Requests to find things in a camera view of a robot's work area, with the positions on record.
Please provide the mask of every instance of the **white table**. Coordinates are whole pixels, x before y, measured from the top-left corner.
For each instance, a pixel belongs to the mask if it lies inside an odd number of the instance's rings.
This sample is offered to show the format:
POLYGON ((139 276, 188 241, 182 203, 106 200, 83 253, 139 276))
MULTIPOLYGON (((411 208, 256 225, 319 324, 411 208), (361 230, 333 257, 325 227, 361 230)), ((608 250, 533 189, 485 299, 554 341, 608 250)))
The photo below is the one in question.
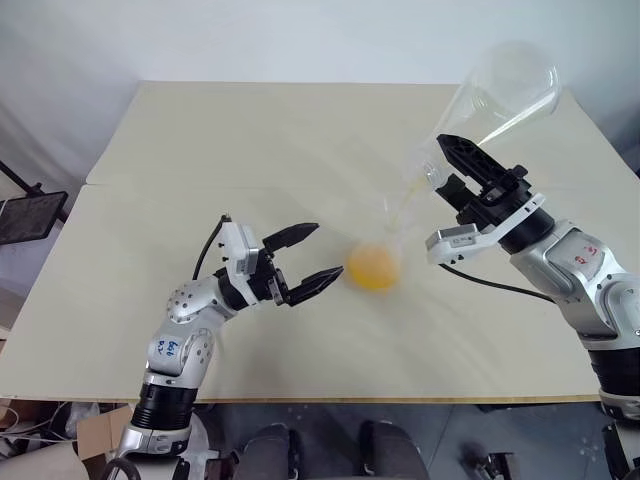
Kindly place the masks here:
MULTIPOLYGON (((321 228, 276 261, 290 283, 344 262, 380 233, 380 192, 453 86, 143 84, 87 179, 0 357, 0 394, 135 399, 166 298, 190 278, 223 212, 260 238, 321 228)), ((637 179, 566 93, 553 117, 493 145, 530 170, 546 210, 640 269, 637 179)), ((587 353, 546 302, 465 282, 425 260, 455 223, 435 197, 405 247, 400 285, 341 278, 296 308, 264 305, 225 325, 202 401, 577 401, 597 398, 587 353)), ((496 249, 462 268, 530 287, 496 249)), ((219 266, 216 252, 203 272, 219 266)))

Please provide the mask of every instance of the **silver robot arm segment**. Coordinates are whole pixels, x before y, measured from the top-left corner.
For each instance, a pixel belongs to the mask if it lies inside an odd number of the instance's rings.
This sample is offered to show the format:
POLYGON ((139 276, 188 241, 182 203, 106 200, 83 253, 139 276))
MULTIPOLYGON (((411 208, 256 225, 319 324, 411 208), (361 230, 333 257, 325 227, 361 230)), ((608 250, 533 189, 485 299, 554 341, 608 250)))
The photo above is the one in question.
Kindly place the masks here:
POLYGON ((248 226, 221 219, 216 238, 226 266, 183 284, 169 298, 165 319, 149 343, 140 401, 122 433, 118 457, 184 452, 192 407, 213 355, 216 331, 224 322, 262 301, 297 305, 338 278, 342 267, 318 272, 289 289, 273 265, 276 250, 301 242, 316 228, 315 223, 285 228, 263 239, 260 248, 248 226))
POLYGON ((455 174, 436 190, 458 212, 459 226, 427 240, 429 261, 453 265, 496 243, 506 250, 589 353, 603 410, 616 419, 603 430, 612 476, 640 468, 640 276, 622 268, 603 242, 540 208, 544 197, 529 193, 524 167, 505 169, 461 137, 440 135, 438 142, 481 191, 475 195, 455 174))

